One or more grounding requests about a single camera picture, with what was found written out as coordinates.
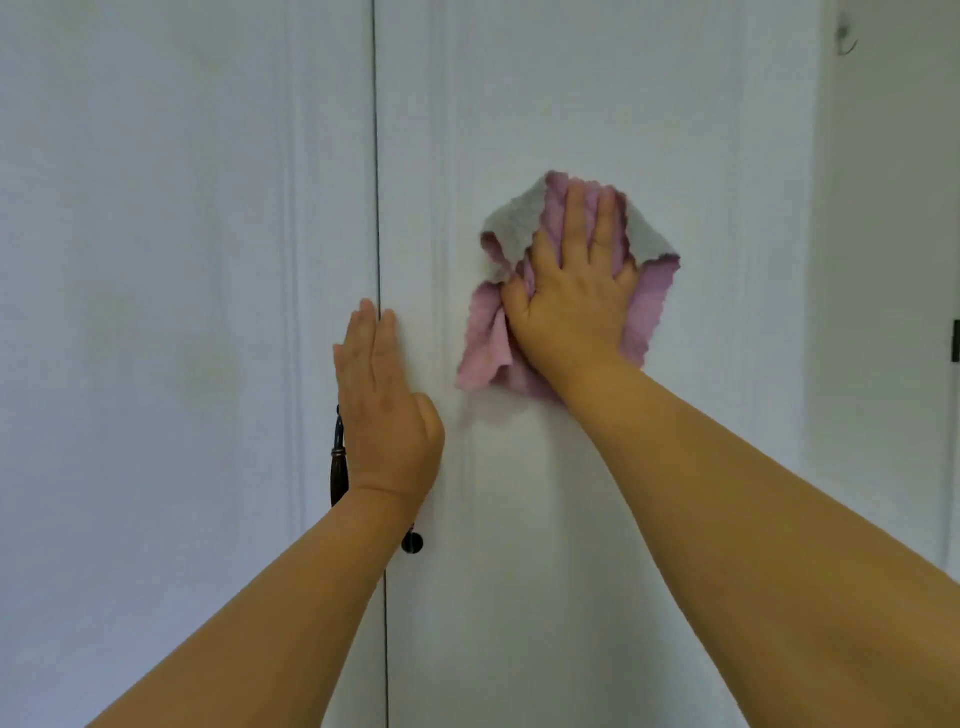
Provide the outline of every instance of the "white wall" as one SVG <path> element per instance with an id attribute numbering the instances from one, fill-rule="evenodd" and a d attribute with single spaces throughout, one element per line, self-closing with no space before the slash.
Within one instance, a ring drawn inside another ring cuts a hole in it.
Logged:
<path id="1" fill-rule="evenodd" d="M 948 548 L 960 281 L 960 5 L 844 0 L 828 57 L 804 472 L 931 562 Z"/>

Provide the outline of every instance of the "dark metal handle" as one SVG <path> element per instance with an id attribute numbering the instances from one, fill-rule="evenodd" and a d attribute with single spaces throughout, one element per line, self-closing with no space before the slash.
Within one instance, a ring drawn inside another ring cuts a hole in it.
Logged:
<path id="1" fill-rule="evenodd" d="M 337 428 L 333 435 L 333 451 L 330 453 L 330 507 L 340 502 L 340 498 L 350 489 L 350 474 L 347 470 L 347 450 L 344 448 L 344 421 L 337 407 Z"/>

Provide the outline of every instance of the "forearm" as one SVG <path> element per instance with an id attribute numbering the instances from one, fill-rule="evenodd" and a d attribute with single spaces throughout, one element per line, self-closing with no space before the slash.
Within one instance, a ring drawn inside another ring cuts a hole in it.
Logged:
<path id="1" fill-rule="evenodd" d="M 635 368 L 567 399 L 754 726 L 960 710 L 945 575 Z"/>
<path id="2" fill-rule="evenodd" d="M 414 514 L 353 489 L 91 728 L 317 728 Z"/>

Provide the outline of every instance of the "wrist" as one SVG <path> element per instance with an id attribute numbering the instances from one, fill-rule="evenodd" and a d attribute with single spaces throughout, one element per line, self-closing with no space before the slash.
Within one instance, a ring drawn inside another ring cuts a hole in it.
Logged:
<path id="1" fill-rule="evenodd" d="M 420 507 L 423 506 L 422 498 L 402 495 L 389 488 L 384 488 L 379 483 L 371 483 L 365 480 L 351 483 L 344 498 L 346 499 L 349 496 L 353 496 L 354 501 L 362 503 L 364 507 L 375 508 L 399 522 L 407 522 L 406 527 L 414 522 L 417 513 L 420 512 Z"/>
<path id="2" fill-rule="evenodd" d="M 591 362 L 557 389 L 557 393 L 566 406 L 575 415 L 578 411 L 589 409 L 596 402 L 615 394 L 625 377 L 639 369 L 617 354 L 608 359 Z"/>

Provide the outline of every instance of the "right hand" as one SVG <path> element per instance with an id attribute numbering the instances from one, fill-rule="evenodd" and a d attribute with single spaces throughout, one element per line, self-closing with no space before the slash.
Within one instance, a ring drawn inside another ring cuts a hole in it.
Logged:
<path id="1" fill-rule="evenodd" d="M 612 188 L 600 194 L 593 245 L 588 248 L 584 213 L 586 186 L 571 182 L 566 192 L 561 268 L 543 229 L 534 235 L 530 261 L 537 292 L 528 299 L 523 278 L 503 285 L 501 298 L 510 328 L 524 355 L 564 399 L 585 375 L 623 361 L 620 342 L 627 307 L 639 283 L 632 259 L 612 276 Z"/>

